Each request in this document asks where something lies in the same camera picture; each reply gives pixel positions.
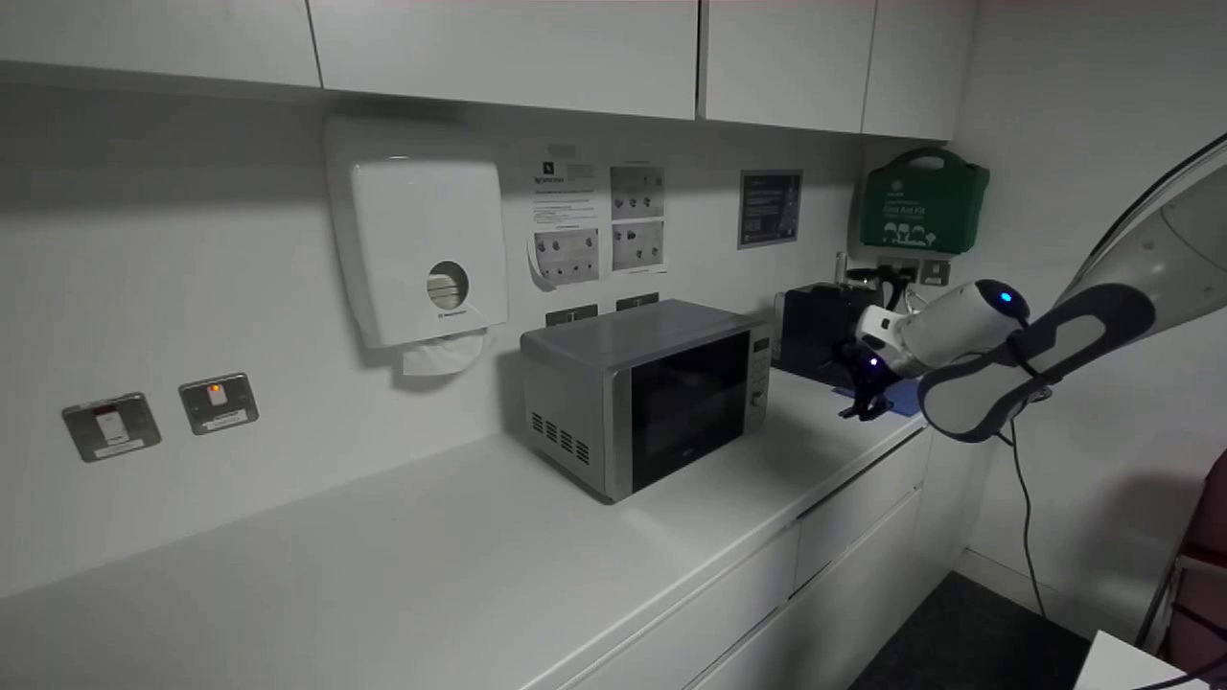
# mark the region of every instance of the lower cabinet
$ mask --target lower cabinet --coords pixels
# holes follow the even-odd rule
[[[846,684],[948,573],[922,530],[928,448],[903,439],[567,684]]]

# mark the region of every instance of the paper towel dispenser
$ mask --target paper towel dispenser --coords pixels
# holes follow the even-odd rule
[[[507,319],[503,193],[464,127],[335,117],[326,134],[346,290],[368,348],[450,374]]]

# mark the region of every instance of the white wall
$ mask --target white wall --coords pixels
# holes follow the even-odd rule
[[[829,277],[857,148],[634,117],[481,116],[498,141],[511,325],[490,359],[409,387],[347,325],[320,186],[320,104],[0,89],[0,596],[498,433],[511,351],[567,302],[664,287],[749,309]],[[666,163],[658,279],[539,295],[525,170],[548,141]],[[745,163],[804,170],[802,240],[736,251]],[[193,437],[175,387],[249,371],[262,423]],[[144,392],[166,444],[79,462],[61,407]]]
[[[994,170],[963,272],[1049,305],[1105,227],[1227,129],[1222,0],[984,0],[957,148]],[[1227,448],[1227,319],[1077,371],[1020,423],[1036,558],[1072,627],[1129,636]],[[1020,493],[997,452],[972,549],[1020,558]]]

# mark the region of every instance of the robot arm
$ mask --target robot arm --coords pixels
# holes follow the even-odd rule
[[[1135,213],[1086,259],[1055,309],[999,339],[989,336],[994,348],[980,357],[928,369],[922,416],[948,437],[984,439],[1036,392],[1090,359],[1220,309],[1227,302],[1227,170],[1202,155],[1191,163],[1201,171],[1186,193],[1151,207],[1147,194],[1135,201]]]

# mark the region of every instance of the microwave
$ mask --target microwave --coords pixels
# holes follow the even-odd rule
[[[768,414],[768,325],[651,302],[522,336],[525,439],[600,503],[692,462]]]

